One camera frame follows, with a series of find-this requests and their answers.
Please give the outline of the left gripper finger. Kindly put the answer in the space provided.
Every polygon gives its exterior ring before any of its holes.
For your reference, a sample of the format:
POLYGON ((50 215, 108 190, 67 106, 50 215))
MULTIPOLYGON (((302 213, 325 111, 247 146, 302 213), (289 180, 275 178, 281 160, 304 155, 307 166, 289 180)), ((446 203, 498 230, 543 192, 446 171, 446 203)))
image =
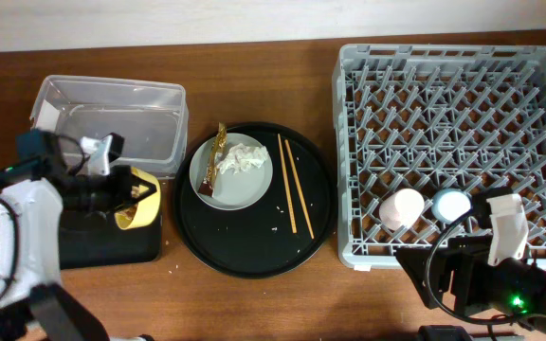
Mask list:
POLYGON ((118 205, 116 205, 116 211, 121 211, 131 206, 136 206, 138 203, 151 197, 152 195, 152 192, 144 192, 137 197, 125 197, 119 202, 118 205))
POLYGON ((135 167, 131 167, 130 171, 132 173, 131 192, 132 186, 139 187, 140 194, 144 192, 155 194, 157 192, 157 179, 153 175, 135 167))

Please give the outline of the yellow bowl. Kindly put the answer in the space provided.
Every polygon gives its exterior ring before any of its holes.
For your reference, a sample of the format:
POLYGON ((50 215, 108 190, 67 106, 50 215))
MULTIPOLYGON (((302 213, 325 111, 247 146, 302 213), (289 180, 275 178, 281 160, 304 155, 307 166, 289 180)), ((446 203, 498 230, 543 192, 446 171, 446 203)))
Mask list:
POLYGON ((115 222, 121 230, 141 228, 149 225, 155 220, 160 207, 161 190, 159 181, 150 173, 135 167, 131 168, 131 172, 140 180, 154 185, 155 193, 147 195, 137 204, 114 214, 115 222))

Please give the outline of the pink cup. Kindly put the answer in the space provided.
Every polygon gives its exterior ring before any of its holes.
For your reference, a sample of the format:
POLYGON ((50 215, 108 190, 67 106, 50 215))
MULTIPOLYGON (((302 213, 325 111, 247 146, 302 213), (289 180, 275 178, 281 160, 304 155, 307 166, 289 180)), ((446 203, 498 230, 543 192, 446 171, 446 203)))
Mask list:
POLYGON ((397 230, 400 227, 412 227, 424 209, 424 197, 415 189, 403 188, 382 203, 379 217, 386 228, 397 230))

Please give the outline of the blue cup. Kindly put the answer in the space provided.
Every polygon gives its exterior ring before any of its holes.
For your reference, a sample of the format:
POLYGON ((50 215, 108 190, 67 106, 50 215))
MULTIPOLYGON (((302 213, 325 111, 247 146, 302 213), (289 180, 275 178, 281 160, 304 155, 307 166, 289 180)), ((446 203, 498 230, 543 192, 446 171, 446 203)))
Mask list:
POLYGON ((469 197, 455 188, 437 192, 432 199, 431 212, 444 224, 451 224, 472 208, 469 197))

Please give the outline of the white tissue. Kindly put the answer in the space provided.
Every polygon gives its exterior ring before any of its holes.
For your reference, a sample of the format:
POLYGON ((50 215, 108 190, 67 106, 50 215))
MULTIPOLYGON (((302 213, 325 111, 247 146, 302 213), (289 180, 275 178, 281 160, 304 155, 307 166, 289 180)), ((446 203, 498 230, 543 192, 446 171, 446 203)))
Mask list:
POLYGON ((233 174, 259 169, 267 160, 269 154, 266 147, 246 146, 242 143, 231 147, 227 155, 216 164, 216 169, 224 174, 233 174))

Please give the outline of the noodle food scraps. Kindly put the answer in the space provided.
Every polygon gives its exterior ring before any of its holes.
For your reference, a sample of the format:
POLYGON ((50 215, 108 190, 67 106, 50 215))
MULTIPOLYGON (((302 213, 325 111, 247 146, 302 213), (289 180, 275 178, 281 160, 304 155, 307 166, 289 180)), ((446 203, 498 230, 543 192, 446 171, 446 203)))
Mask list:
MULTIPOLYGON (((136 199, 139 195, 140 195, 139 187, 132 186, 131 196, 134 199, 136 199)), ((129 206, 128 208, 126 208, 124 210, 124 214, 125 214, 127 219, 132 221, 135 218, 136 214, 137 214, 137 205, 132 205, 132 206, 129 206)))

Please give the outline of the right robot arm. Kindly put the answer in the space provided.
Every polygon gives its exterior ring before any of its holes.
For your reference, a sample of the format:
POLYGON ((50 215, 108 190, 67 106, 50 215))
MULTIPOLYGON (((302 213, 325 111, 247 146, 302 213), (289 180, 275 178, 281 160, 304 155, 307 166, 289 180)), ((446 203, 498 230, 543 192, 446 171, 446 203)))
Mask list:
POLYGON ((402 248, 396 258, 427 308, 487 329, 518 324, 546 334, 546 271, 524 260, 527 237, 520 196, 492 188, 429 249, 402 248))

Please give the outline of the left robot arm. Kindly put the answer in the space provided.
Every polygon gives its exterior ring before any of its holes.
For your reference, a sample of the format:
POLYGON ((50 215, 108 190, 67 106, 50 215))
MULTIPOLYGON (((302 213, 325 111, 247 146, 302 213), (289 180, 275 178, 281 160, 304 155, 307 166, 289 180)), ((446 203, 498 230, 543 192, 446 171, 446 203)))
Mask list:
POLYGON ((63 136, 33 129, 16 138, 19 162, 0 170, 0 340, 39 327, 48 340, 107 340, 109 334, 62 286, 59 227, 64 211, 111 214, 121 230, 151 224, 161 189, 151 174, 116 165, 124 139, 84 137, 67 166, 63 136))

